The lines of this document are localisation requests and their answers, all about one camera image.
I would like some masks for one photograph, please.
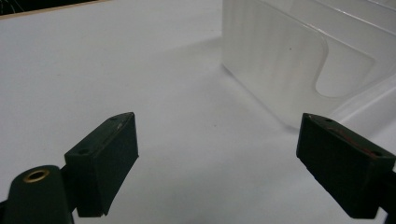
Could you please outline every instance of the white background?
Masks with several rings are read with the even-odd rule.
[[[0,20],[0,201],[16,175],[64,166],[105,119],[134,111],[140,158],[109,215],[75,214],[77,224],[382,223],[383,211],[343,212],[296,158],[298,130],[222,67],[220,44],[220,0],[113,0]],[[348,124],[364,126],[361,116]],[[395,127],[364,133],[395,153]]]

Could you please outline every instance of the white table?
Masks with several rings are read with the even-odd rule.
[[[140,158],[109,215],[75,213],[77,224],[382,223],[383,211],[350,219],[306,171],[298,131],[221,66],[220,38],[220,0],[111,0],[0,20],[0,201],[16,175],[64,166],[105,119],[134,111]],[[375,132],[347,124],[396,153],[395,120]]]

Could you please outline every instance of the clear plastic container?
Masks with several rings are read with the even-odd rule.
[[[223,1],[222,60],[287,124],[298,127],[304,112],[341,119],[387,91],[391,26],[314,0],[268,2]]]

